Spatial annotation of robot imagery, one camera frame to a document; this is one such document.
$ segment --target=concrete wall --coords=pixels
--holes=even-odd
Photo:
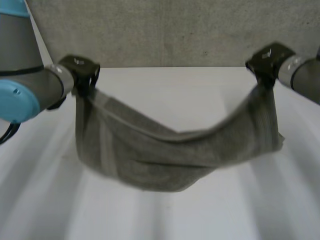
[[[102,67],[235,67],[271,41],[320,45],[319,0],[27,0],[51,57]]]

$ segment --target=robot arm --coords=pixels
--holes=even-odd
[[[0,0],[0,31],[0,119],[11,123],[0,135],[1,145],[20,123],[57,109],[74,87],[88,94],[100,65],[69,55],[44,66],[24,0]]]
[[[280,43],[272,43],[256,52],[246,67],[266,86],[273,87],[278,79],[320,105],[320,48],[315,58],[306,58]]]

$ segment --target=cable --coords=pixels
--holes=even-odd
[[[20,125],[20,123],[11,123],[5,134],[0,137],[0,145],[12,138],[18,132]]]

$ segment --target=white surface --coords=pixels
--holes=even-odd
[[[243,68],[103,69],[98,81],[176,130],[216,123],[254,84]],[[83,169],[68,96],[0,146],[0,240],[319,240],[320,107],[279,84],[275,101],[282,151],[169,194]]]

